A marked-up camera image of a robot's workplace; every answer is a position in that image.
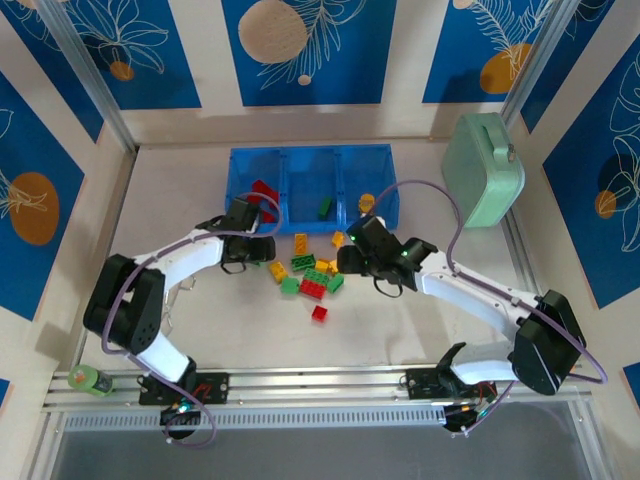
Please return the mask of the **aluminium frame post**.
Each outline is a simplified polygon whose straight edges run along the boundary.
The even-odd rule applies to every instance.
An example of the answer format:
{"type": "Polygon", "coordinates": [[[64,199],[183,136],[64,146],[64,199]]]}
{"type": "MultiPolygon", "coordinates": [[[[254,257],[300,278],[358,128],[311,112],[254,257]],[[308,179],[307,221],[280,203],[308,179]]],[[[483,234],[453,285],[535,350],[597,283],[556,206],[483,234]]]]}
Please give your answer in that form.
{"type": "Polygon", "coordinates": [[[554,0],[528,56],[508,93],[500,115],[510,130],[555,51],[581,0],[554,0]]]}
{"type": "Polygon", "coordinates": [[[34,0],[34,3],[67,63],[116,139],[127,153],[135,154],[137,145],[120,108],[63,7],[57,0],[34,0]]]}

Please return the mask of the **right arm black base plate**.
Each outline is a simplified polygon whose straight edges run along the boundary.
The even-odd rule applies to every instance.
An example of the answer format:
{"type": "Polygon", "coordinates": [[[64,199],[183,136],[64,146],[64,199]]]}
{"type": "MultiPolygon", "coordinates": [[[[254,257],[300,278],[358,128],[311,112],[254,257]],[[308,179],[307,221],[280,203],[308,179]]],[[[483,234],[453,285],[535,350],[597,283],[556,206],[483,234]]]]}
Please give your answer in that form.
{"type": "Polygon", "coordinates": [[[497,398],[494,384],[466,384],[450,369],[411,368],[405,372],[405,385],[411,400],[497,398]]]}

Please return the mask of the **aluminium side rail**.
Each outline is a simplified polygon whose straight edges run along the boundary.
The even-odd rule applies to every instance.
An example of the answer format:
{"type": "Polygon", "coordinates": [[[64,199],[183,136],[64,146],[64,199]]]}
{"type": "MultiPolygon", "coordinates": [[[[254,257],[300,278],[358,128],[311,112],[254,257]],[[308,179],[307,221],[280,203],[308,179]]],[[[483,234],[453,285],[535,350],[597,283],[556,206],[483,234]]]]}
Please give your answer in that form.
{"type": "Polygon", "coordinates": [[[525,246],[524,237],[512,209],[501,220],[501,227],[521,289],[534,294],[541,294],[541,289],[525,246]]]}

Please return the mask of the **small black electronics board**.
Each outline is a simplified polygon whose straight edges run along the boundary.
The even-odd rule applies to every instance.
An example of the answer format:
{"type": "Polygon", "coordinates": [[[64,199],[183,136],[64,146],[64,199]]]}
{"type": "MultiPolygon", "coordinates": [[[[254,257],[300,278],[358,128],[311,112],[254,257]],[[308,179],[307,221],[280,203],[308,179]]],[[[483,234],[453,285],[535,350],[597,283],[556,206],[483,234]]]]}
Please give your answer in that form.
{"type": "Polygon", "coordinates": [[[173,404],[160,412],[161,426],[196,426],[201,423],[201,412],[190,403],[173,404]]]}
{"type": "Polygon", "coordinates": [[[487,402],[446,406],[444,408],[444,428],[452,434],[465,434],[467,431],[471,431],[476,424],[483,421],[489,413],[490,407],[491,405],[487,402]]]}

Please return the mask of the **long red lego brick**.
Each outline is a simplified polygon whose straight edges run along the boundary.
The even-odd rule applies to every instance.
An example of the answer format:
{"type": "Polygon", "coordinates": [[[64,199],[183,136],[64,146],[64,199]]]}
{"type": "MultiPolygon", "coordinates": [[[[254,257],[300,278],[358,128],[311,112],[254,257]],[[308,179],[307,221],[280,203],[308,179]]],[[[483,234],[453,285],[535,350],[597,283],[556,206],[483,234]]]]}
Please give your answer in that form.
{"type": "Polygon", "coordinates": [[[266,182],[258,179],[252,183],[251,191],[254,193],[260,193],[273,199],[276,203],[279,202],[279,192],[271,188],[266,182]]]}

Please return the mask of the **blue three-compartment plastic bin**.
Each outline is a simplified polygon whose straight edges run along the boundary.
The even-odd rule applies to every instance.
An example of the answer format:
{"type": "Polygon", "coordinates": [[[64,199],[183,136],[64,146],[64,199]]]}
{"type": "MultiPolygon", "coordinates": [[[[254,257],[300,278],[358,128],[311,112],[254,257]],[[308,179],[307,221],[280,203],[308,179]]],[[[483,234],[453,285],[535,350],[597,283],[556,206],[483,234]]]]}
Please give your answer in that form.
{"type": "Polygon", "coordinates": [[[396,183],[388,144],[233,148],[225,204],[251,191],[258,179],[279,192],[281,234],[344,231],[360,218],[358,201],[380,195],[396,183]],[[322,200],[333,204],[326,221],[318,218],[322,200]]]}

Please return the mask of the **mint green carrying case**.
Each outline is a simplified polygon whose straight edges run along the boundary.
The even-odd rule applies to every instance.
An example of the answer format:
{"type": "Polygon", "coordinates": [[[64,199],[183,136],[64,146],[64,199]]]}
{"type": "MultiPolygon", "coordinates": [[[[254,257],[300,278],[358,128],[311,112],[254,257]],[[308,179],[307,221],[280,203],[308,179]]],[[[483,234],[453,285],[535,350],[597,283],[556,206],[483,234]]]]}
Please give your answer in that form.
{"type": "Polygon", "coordinates": [[[441,171],[466,228],[497,225],[525,184],[523,164],[497,113],[464,114],[458,119],[441,171]]]}

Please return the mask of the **aluminium mounting rail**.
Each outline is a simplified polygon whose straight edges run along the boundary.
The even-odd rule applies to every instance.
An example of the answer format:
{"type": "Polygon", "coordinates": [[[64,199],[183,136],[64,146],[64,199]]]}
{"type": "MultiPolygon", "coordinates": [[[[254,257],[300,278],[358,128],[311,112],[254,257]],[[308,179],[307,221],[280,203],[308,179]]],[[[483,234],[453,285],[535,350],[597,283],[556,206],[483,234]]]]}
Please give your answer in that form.
{"type": "MultiPolygon", "coordinates": [[[[405,405],[404,382],[409,367],[329,367],[231,369],[225,396],[228,408],[338,407],[405,405]]],[[[55,373],[46,391],[45,412],[80,412],[129,408],[140,410],[137,370],[112,370],[115,391],[96,397],[72,389],[65,373],[55,373]]]]}

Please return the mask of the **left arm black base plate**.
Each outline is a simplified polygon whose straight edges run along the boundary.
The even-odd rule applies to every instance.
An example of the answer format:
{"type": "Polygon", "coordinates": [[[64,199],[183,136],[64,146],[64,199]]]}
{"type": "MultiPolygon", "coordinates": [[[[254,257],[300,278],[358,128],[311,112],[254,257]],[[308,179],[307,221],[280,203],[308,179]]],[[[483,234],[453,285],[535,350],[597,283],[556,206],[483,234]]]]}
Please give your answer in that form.
{"type": "MultiPolygon", "coordinates": [[[[187,375],[181,387],[190,392],[205,405],[220,405],[227,402],[229,374],[197,372],[187,375]]],[[[184,398],[174,389],[164,385],[151,376],[137,377],[140,387],[139,403],[145,406],[169,406],[184,398]]]]}

